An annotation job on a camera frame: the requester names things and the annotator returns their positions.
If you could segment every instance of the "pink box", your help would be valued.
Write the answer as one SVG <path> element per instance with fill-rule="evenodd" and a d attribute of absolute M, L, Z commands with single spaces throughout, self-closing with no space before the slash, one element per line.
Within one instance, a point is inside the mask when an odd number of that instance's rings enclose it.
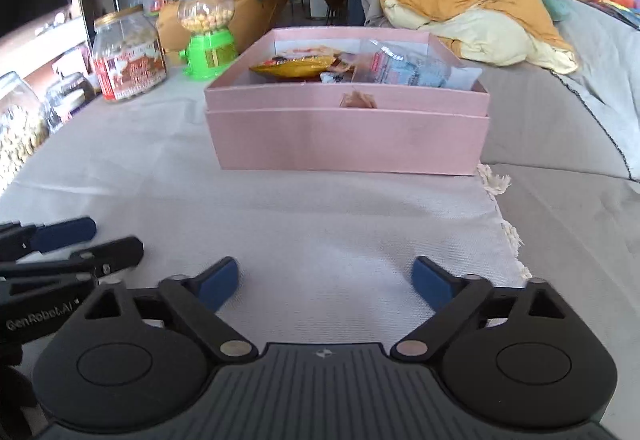
<path fill-rule="evenodd" d="M 207 123 L 223 169 L 473 175 L 489 127 L 489 94 L 370 83 L 278 83 L 249 70 L 292 48 L 357 52 L 361 40 L 396 43 L 460 61 L 427 32 L 370 27 L 275 29 L 205 90 Z M 341 108 L 345 94 L 377 109 Z"/>

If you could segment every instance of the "clothes pile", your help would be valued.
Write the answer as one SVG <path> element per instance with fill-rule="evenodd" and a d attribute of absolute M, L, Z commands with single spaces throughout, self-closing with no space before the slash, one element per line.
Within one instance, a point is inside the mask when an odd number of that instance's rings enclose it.
<path fill-rule="evenodd" d="M 427 30 L 459 58 L 506 66 L 521 61 L 570 74 L 578 68 L 554 21 L 558 0 L 380 0 L 394 27 Z"/>

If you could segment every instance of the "plastic bag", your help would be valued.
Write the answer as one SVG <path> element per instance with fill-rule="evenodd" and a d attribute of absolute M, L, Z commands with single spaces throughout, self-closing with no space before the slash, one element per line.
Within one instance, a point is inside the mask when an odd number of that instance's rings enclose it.
<path fill-rule="evenodd" d="M 481 68 L 452 67 L 435 56 L 368 40 L 362 43 L 353 81 L 471 90 L 481 74 Z"/>
<path fill-rule="evenodd" d="M 320 74 L 320 80 L 326 84 L 349 83 L 351 82 L 351 77 L 347 74 L 339 74 L 338 72 L 322 72 L 322 74 Z"/>

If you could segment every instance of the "glass jar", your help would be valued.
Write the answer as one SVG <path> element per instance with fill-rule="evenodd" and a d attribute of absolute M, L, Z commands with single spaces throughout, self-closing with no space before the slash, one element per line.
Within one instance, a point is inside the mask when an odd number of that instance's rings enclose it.
<path fill-rule="evenodd" d="M 206 34 L 228 26 L 236 12 L 234 0 L 183 0 L 178 8 L 182 26 L 194 34 Z"/>
<path fill-rule="evenodd" d="M 0 192 L 49 137 L 40 101 L 15 72 L 0 77 Z"/>
<path fill-rule="evenodd" d="M 166 79 L 158 32 L 142 6 L 107 14 L 94 24 L 94 68 L 106 100 L 131 99 Z"/>
<path fill-rule="evenodd" d="M 51 133 L 95 99 L 94 87 L 81 72 L 74 72 L 53 83 L 44 100 L 44 112 Z"/>

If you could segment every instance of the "gold jar lid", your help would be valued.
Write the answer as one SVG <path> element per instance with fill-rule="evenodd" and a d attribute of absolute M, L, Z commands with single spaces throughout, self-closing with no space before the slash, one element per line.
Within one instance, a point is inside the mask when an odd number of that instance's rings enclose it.
<path fill-rule="evenodd" d="M 121 18 L 124 18 L 125 16 L 129 16 L 130 14 L 141 13 L 143 11 L 144 8 L 142 7 L 142 5 L 136 5 L 133 7 L 128 7 L 121 11 L 115 11 L 114 13 L 105 14 L 101 18 L 98 18 L 94 21 L 94 26 L 105 26 L 107 24 L 110 24 L 111 22 L 114 22 L 115 20 L 119 20 Z"/>

